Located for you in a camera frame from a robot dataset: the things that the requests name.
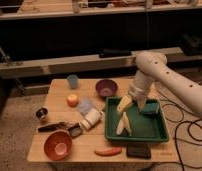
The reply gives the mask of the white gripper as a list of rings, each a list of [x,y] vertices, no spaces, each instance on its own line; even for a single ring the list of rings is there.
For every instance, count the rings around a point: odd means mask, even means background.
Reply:
[[[122,114],[133,104],[133,100],[138,101],[138,108],[143,109],[146,104],[146,98],[150,91],[150,82],[145,79],[134,79],[129,86],[128,94],[122,97],[117,106],[117,112]]]

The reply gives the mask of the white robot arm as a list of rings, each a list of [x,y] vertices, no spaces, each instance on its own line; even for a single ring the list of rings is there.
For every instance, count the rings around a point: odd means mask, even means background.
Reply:
[[[120,115],[134,101],[142,109],[152,83],[159,81],[202,120],[202,86],[171,70],[163,53],[142,51],[136,55],[135,63],[138,68],[136,75],[117,106]]]

